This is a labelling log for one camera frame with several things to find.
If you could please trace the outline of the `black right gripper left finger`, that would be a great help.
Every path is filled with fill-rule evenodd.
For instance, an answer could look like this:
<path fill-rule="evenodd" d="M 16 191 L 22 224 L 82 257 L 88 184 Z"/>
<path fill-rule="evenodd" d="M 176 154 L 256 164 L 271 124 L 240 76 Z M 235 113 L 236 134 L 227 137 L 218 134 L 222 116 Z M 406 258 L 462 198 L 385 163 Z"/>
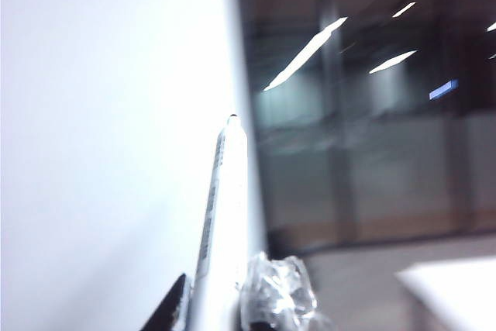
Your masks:
<path fill-rule="evenodd" d="M 191 281 L 186 274 L 181 274 L 169 292 L 148 318 L 142 331 L 186 330 L 188 307 L 191 299 Z"/>

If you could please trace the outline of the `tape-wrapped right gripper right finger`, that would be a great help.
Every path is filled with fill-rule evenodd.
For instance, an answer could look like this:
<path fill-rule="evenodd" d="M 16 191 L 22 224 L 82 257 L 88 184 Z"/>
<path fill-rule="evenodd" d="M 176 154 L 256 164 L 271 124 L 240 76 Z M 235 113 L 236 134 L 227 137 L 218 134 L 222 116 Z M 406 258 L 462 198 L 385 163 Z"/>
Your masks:
<path fill-rule="evenodd" d="M 240 292 L 243 330 L 333 330 L 319 311 L 303 260 L 271 260 L 263 251 L 249 260 Z"/>

